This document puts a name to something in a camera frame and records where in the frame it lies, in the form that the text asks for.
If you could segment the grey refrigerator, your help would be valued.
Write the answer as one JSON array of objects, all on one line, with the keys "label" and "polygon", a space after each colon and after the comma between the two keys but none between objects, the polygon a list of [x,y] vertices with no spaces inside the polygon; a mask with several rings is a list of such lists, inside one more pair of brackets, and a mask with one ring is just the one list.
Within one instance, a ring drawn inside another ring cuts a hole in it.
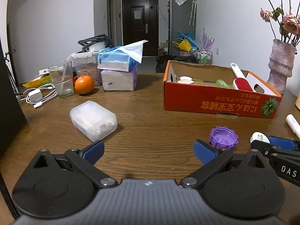
[{"label": "grey refrigerator", "polygon": [[179,50],[172,43],[181,35],[178,32],[195,36],[193,18],[190,22],[193,0],[168,0],[168,54],[179,55]]}]

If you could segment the green spray bottle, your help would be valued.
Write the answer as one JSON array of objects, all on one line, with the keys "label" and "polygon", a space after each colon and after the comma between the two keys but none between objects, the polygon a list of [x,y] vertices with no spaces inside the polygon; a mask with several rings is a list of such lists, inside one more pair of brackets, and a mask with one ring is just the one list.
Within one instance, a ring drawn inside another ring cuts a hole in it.
[{"label": "green spray bottle", "polygon": [[216,86],[217,86],[217,87],[221,87],[221,88],[228,88],[228,89],[231,88],[231,86],[228,85],[228,84],[227,84],[224,80],[222,80],[222,79],[218,79],[218,80],[216,81]]}]

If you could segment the orange cardboard box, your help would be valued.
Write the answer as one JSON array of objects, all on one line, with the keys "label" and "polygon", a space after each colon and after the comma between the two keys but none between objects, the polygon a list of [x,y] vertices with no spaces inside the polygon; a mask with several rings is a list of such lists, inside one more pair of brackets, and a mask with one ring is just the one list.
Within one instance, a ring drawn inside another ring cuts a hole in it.
[{"label": "orange cardboard box", "polygon": [[[258,85],[263,92],[234,89],[233,80],[236,76],[229,67],[170,60],[167,62],[163,79],[164,109],[273,118],[282,96],[254,73],[244,71],[243,74],[251,87]],[[194,84],[177,83],[181,76],[191,77]],[[217,87],[218,79],[224,80],[231,88]]]}]

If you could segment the clear food container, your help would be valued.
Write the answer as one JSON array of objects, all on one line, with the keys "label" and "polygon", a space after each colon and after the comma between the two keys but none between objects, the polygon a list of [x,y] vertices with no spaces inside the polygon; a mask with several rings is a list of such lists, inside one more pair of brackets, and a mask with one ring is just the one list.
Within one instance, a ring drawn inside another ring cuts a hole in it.
[{"label": "clear food container", "polygon": [[101,69],[98,69],[98,55],[100,51],[95,52],[75,52],[69,55],[67,60],[72,62],[78,77],[90,76],[95,86],[102,85]]}]

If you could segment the white plastic cotton-swab box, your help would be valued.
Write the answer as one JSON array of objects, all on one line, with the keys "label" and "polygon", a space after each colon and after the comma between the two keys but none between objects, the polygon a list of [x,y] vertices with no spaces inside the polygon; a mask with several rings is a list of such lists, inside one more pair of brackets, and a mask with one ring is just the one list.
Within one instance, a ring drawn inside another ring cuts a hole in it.
[{"label": "white plastic cotton-swab box", "polygon": [[117,129],[114,113],[88,100],[70,111],[73,125],[92,142],[102,140]]}]

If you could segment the red white lint brush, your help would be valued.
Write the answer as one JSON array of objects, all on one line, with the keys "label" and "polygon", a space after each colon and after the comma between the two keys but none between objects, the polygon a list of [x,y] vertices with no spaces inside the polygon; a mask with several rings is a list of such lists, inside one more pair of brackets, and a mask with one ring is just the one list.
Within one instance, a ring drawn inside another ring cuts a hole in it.
[{"label": "red white lint brush", "polygon": [[236,63],[231,63],[230,67],[236,76],[236,78],[233,80],[234,89],[253,92],[253,88],[249,84],[239,66]]}]

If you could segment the cream thermos jug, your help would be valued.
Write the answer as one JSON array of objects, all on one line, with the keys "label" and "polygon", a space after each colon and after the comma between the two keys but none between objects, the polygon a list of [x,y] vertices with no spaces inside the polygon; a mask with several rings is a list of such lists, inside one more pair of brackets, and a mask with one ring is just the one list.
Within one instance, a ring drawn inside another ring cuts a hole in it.
[{"label": "cream thermos jug", "polygon": [[300,110],[300,92],[299,92],[298,97],[296,99],[295,106]]}]

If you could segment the purple tissue pack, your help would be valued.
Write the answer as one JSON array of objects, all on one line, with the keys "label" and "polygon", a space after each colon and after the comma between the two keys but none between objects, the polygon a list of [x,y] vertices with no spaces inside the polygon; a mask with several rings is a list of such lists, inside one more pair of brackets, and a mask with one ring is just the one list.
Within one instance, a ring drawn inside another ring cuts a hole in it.
[{"label": "purple tissue pack", "polygon": [[129,72],[103,70],[101,72],[103,90],[114,91],[134,91],[137,85],[137,66]]}]

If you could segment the pink textured vase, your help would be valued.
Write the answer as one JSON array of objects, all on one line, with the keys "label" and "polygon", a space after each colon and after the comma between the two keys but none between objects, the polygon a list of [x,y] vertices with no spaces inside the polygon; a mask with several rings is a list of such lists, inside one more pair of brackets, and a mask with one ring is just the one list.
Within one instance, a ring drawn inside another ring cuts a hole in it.
[{"label": "pink textured vase", "polygon": [[267,83],[279,94],[283,95],[286,89],[287,78],[292,77],[292,69],[296,48],[279,39],[273,39],[268,67],[270,69]]}]

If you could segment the orange fruit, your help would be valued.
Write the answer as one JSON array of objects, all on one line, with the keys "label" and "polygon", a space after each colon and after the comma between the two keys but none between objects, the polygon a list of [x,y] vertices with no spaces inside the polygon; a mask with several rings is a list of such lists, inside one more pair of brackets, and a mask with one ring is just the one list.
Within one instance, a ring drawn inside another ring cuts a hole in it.
[{"label": "orange fruit", "polygon": [[75,81],[74,87],[75,92],[77,92],[80,95],[87,95],[91,93],[94,89],[94,80],[91,78],[91,76],[80,76]]}]

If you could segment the purple bottle cap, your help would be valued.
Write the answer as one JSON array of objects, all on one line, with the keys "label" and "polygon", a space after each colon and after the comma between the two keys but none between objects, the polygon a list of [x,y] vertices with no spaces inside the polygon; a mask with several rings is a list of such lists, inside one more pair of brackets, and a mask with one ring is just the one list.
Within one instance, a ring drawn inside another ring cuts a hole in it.
[{"label": "purple bottle cap", "polygon": [[238,135],[228,127],[215,127],[211,129],[209,143],[215,149],[234,149],[238,144]]}]

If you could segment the dried pink roses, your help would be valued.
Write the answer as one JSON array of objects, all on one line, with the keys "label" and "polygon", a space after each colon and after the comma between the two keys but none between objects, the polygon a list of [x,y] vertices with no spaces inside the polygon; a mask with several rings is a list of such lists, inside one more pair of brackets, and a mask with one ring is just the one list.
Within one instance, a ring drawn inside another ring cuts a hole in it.
[{"label": "dried pink roses", "polygon": [[299,45],[299,7],[292,11],[291,0],[280,0],[275,6],[271,0],[267,0],[271,8],[260,8],[260,17],[271,27],[275,39],[289,43],[294,47]]}]

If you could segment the clear drinking glass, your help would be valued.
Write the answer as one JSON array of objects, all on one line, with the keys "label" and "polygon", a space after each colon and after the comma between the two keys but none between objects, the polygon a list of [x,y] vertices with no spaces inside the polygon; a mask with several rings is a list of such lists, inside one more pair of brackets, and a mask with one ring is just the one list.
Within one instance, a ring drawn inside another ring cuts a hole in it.
[{"label": "clear drinking glass", "polygon": [[67,97],[74,93],[73,68],[70,60],[61,62],[60,65],[48,68],[52,83],[60,97]]}]

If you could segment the small white bottle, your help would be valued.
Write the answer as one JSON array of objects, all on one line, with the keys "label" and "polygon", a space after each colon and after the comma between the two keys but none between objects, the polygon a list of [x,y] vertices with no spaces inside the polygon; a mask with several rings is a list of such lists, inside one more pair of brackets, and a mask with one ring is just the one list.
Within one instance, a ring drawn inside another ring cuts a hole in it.
[{"label": "small white bottle", "polygon": [[292,132],[300,139],[300,124],[292,114],[287,115],[286,123],[288,124]]}]

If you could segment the black paper bag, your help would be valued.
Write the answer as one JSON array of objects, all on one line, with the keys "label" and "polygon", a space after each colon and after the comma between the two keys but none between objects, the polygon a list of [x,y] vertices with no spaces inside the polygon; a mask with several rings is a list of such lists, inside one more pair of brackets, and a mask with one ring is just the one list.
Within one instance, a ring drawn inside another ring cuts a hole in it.
[{"label": "black paper bag", "polygon": [[0,151],[3,156],[27,121],[9,80],[2,47],[0,66]]}]

